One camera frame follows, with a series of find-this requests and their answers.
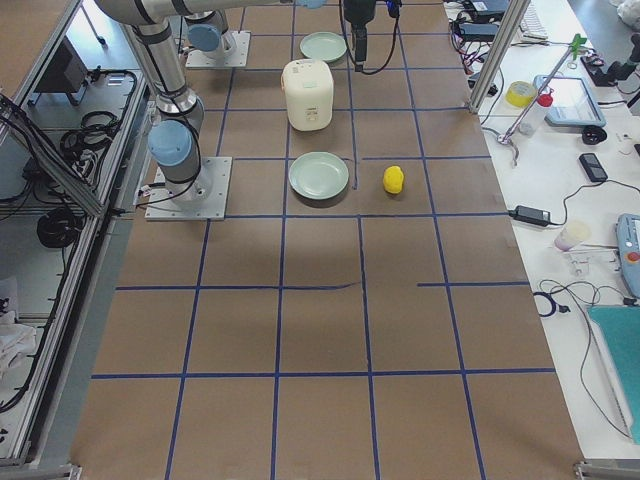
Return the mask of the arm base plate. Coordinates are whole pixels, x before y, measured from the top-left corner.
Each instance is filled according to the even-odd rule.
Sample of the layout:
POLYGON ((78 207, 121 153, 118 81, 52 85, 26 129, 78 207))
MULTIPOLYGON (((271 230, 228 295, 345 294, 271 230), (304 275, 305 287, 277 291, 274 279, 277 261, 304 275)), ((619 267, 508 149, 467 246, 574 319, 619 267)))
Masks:
POLYGON ((145 218, 149 221, 223 220, 232 172, 231 157, 204 157, 201 172, 189 190, 169 183, 154 188, 148 199, 145 218))
POLYGON ((193 27, 188 33, 191 50, 187 56, 188 69, 244 68, 247 64, 251 33, 215 28, 193 27))

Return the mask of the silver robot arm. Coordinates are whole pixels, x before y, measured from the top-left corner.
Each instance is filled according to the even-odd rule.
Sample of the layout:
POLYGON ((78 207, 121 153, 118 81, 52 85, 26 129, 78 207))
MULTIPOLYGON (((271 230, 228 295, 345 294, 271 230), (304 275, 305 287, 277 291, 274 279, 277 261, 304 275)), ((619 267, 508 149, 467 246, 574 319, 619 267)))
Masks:
POLYGON ((123 28, 155 94, 160 122, 151 129, 148 150, 164 175, 169 201, 199 203, 207 189, 199 146, 204 106, 186 83, 169 19, 181 16, 197 25, 208 26, 210 17, 219 16, 220 24, 224 26, 226 9, 255 4, 254 1, 171 0, 96 3, 123 28))

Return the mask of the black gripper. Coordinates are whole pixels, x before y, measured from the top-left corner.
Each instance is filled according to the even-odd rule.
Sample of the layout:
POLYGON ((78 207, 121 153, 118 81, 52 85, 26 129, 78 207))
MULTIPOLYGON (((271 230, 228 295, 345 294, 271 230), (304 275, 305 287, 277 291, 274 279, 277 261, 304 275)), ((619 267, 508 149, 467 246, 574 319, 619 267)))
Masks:
POLYGON ((368 52, 368 35, 365 27, 375 18, 376 1, 344 0, 343 10, 344 18, 352 27, 355 71, 363 72, 368 52))

